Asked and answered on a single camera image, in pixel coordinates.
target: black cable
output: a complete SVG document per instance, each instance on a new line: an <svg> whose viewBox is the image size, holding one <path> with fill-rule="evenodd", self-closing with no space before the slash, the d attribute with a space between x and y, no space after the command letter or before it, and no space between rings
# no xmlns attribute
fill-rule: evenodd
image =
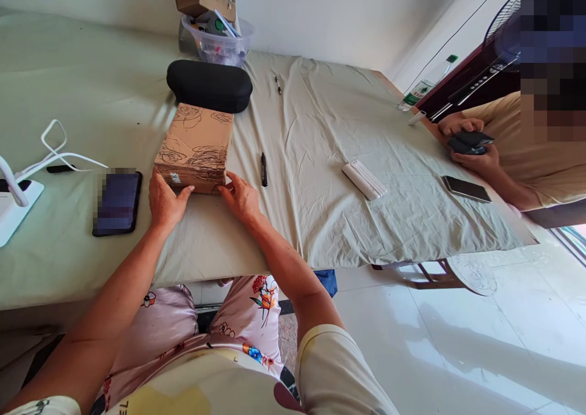
<svg viewBox="0 0 586 415"><path fill-rule="evenodd" d="M435 59L435 57L441 52L441 50L446 47L446 44L448 44L452 38L454 38L456 36L456 34L458 32L460 32L460 30L466 25L466 23L468 21L470 21L470 19L480 10L481 7L484 6L484 3L486 3L488 0L484 0L480 6L478 6L478 8L476 8L476 10L472 13L471 16L468 17L468 19L458 28L457 31L454 32L454 34L448 38L448 40L443 44L442 47L439 48L439 50L435 53L435 55L427 62L427 64L423 67L423 69L421 69L421 71L417 74L417 76L415 77L415 79L413 80L413 82L411 83L411 85L407 88L407 93L411 90L413 84L415 84L415 81L417 81L419 79L419 77L421 76L421 74L423 73L423 71L427 68L427 66L429 66L429 64Z"/></svg>

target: wall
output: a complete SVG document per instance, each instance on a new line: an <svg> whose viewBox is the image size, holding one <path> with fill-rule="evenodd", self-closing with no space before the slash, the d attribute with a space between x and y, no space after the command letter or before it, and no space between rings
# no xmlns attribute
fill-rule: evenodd
<svg viewBox="0 0 586 415"><path fill-rule="evenodd" d="M455 0L237 0L257 28L253 47L382 70L399 87L405 62ZM0 0L0 6L176 34L175 0Z"/></svg>
<svg viewBox="0 0 586 415"><path fill-rule="evenodd" d="M493 18L508 0L488 0L446 47L437 56L434 57L434 55L483 1L455 0L437 23L422 37L402 65L386 65L382 67L382 71L387 77L392 78L399 90L406 93L411 89L411 84L418 79L423 79L427 70L424 70L421 75L418 74L430 59L432 59L428 67L430 70L451 54L460 57L456 63L458 64L482 44Z"/></svg>

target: person's hand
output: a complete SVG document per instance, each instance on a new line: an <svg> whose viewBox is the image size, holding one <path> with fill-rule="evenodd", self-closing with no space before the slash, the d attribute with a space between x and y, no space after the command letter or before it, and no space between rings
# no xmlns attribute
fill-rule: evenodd
<svg viewBox="0 0 586 415"><path fill-rule="evenodd" d="M226 200L230 211L245 225L249 226L262 218L258 207L258 192L248 182L230 171L226 172L232 180L218 189Z"/></svg>
<svg viewBox="0 0 586 415"><path fill-rule="evenodd" d="M183 217L187 200L194 189L194 186L187 186L179 195L175 195L157 169L153 168L151 181L148 184L148 202L152 214L151 227L161 227L171 233Z"/></svg>
<svg viewBox="0 0 586 415"><path fill-rule="evenodd" d="M438 128L443 135L452 137L460 131L482 131L484 129L484 122L475 118L458 119L446 117L438 124Z"/></svg>
<svg viewBox="0 0 586 415"><path fill-rule="evenodd" d="M491 171L498 169L501 165L499 163L499 151L492 143L483 145L487 151L481 156L469 156L467 154L459 154L452 151L452 160L458 162L464 168L484 176Z"/></svg>

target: cable cord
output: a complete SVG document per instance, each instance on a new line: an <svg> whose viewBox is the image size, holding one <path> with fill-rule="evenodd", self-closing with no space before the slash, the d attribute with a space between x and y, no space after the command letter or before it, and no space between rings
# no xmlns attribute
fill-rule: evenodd
<svg viewBox="0 0 586 415"><path fill-rule="evenodd" d="M452 41L452 38L454 38L456 36L456 34L458 34L458 32L461 31L461 29L466 25L466 23L468 21L470 21L470 19L480 10L481 7L484 6L484 3L486 3L488 0L484 0L480 6L478 6L478 8L476 8L476 10L472 13L471 16L469 16L466 21L458 28L457 31L455 31L452 36L450 38L448 38L448 40L442 45L442 47L439 48L439 50L435 53L435 55L427 62L427 64L423 67L423 69L421 69L421 71L417 74L417 76L415 77L415 79L413 80L413 82L411 83L411 85L409 85L409 87L407 88L407 92L409 92L409 90L411 90L413 84L415 84L415 81L417 81L419 79L419 77L421 76L421 74L423 73L423 71L427 68L427 66L429 66L431 64L431 62L435 59L435 57L441 52L441 50L446 47L446 45Z"/></svg>
<svg viewBox="0 0 586 415"><path fill-rule="evenodd" d="M64 139L63 139L63 142L61 143L61 145L59 145L57 148L52 148L47 143L45 138L55 124L58 124L59 127L61 128L61 131L63 132ZM49 126L45 129L45 131L43 131L43 134L41 135L41 142L50 151L50 153L47 154L45 156L45 158L43 160L41 160L40 162L37 162L31 166L26 167L24 170L20 171L19 173L14 174L12 172L12 169L10 169L10 165L4 160L4 158L2 158L2 156L0 156L0 171L2 171L2 174L4 174L4 178L8 182L9 190L10 190L10 192L12 192L12 195L14 196L16 203L19 206L22 206L22 207L28 206L29 202L28 202L24 192L22 191L22 189L20 189L20 187L18 186L18 183L25 180L27 177L33 175L35 172L39 171L40 169L44 168L45 166L47 166L48 164L50 164L56 160L61 160L65 165L69 166L72 170L77 171L77 172L88 172L88 171L92 171L92 170L91 169L85 169L85 170L77 169L73 165L71 165L68 161L66 161L65 157L78 157L78 158L83 159L85 161L91 162L95 165L99 165L103 168L107 168L106 165L104 165L100 162L97 162L93 159L90 159L88 157L82 156L80 154L59 153L59 150L61 150L61 148L63 148L65 146L65 144L67 143L67 133L65 132L65 128L63 128L63 125L61 125L61 122L59 122L57 119L53 119L51 121L51 123L49 124Z"/></svg>

